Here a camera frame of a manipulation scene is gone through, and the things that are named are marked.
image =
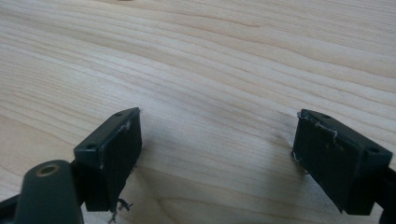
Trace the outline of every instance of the round hole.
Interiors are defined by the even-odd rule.
[[[376,147],[367,147],[367,149],[369,149],[369,151],[374,152],[374,153],[378,153],[379,149]]]
[[[96,144],[88,144],[87,145],[87,149],[91,149],[91,148],[94,148],[94,147],[96,147]]]
[[[37,170],[35,175],[39,177],[47,176],[47,175],[52,175],[56,172],[59,171],[59,165],[58,164],[49,164],[46,166],[41,167],[40,169]]]

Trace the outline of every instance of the wood grain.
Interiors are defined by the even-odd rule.
[[[339,214],[289,153],[301,108],[396,152],[395,12],[390,0],[2,0],[0,200],[139,106],[144,151],[118,223],[377,223],[377,205]]]

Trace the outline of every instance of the tabletop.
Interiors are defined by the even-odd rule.
[[[377,223],[378,205],[340,214],[290,151],[306,108],[396,152],[395,12],[391,0],[1,0],[0,200],[138,106],[143,149],[121,194],[134,205],[117,223]]]

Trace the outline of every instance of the light wood surface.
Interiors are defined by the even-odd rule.
[[[0,200],[139,106],[118,223],[377,223],[377,205],[339,214],[290,150],[307,108],[396,152],[395,71],[393,0],[2,0]]]

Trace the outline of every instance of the wooden table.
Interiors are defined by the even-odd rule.
[[[0,200],[139,106],[144,148],[121,194],[134,206],[118,223],[377,223],[378,205],[339,214],[290,150],[308,108],[396,152],[395,12],[391,0],[1,1]]]

